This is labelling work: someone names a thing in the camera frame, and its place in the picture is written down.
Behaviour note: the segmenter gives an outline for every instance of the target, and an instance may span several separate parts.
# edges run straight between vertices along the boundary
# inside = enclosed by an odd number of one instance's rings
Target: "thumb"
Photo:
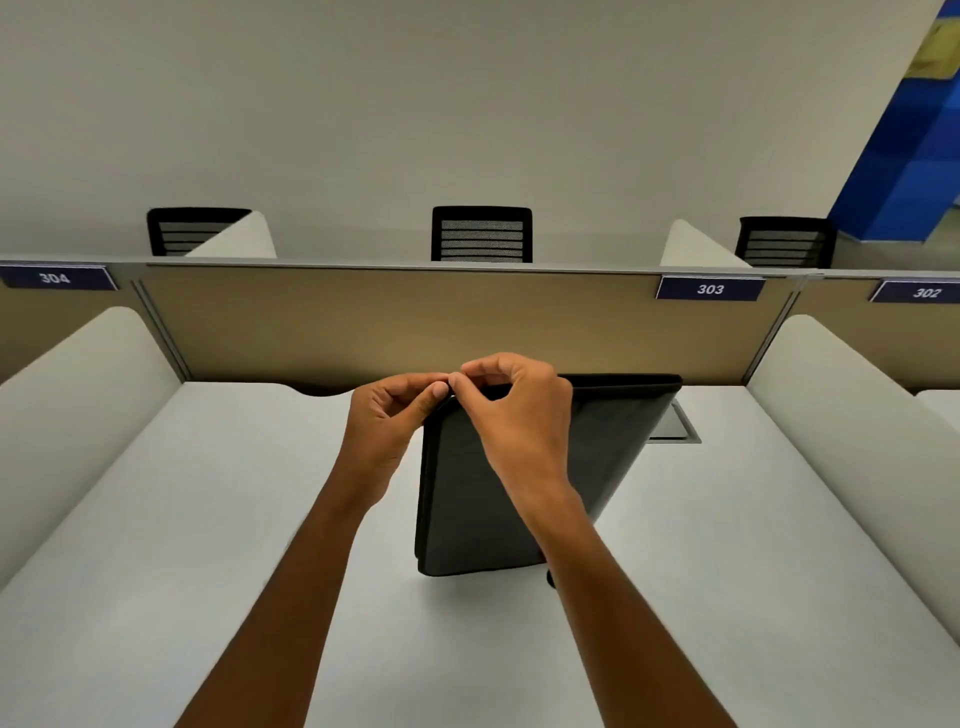
[[[483,393],[477,389],[476,384],[470,380],[469,376],[461,374],[460,372],[454,372],[450,375],[450,388],[453,390],[453,394],[457,396],[457,399],[460,400],[460,404],[467,410],[467,414],[470,415],[473,425],[476,426],[480,414],[484,411],[485,407],[490,406],[490,400],[484,397]]]
[[[412,432],[422,425],[427,415],[433,412],[434,407],[443,401],[446,392],[446,382],[435,381],[420,392],[417,398],[406,406],[406,409],[396,415],[396,418],[401,420]]]

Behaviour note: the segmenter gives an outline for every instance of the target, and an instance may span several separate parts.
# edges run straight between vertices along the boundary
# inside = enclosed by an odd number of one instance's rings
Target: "black chair backrest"
[[[147,232],[154,255],[186,255],[250,214],[239,207],[154,207]]]
[[[759,268],[829,268],[836,241],[820,217],[741,217],[736,256]]]
[[[430,259],[532,263],[533,236],[529,207],[434,207]]]

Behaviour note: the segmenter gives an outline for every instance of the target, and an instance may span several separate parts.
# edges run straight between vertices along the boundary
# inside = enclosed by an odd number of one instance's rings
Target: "yellow sign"
[[[960,70],[960,17],[944,17],[933,25],[903,78],[952,79]]]

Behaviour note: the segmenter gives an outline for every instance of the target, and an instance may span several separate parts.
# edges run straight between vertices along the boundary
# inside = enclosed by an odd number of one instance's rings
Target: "forearm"
[[[733,726],[568,485],[521,513],[537,538],[607,728]]]
[[[332,475],[177,728],[300,728],[365,510]]]

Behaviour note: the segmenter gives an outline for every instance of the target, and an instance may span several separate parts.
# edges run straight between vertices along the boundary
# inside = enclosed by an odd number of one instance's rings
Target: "302 sign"
[[[960,303],[960,280],[883,280],[871,303]]]

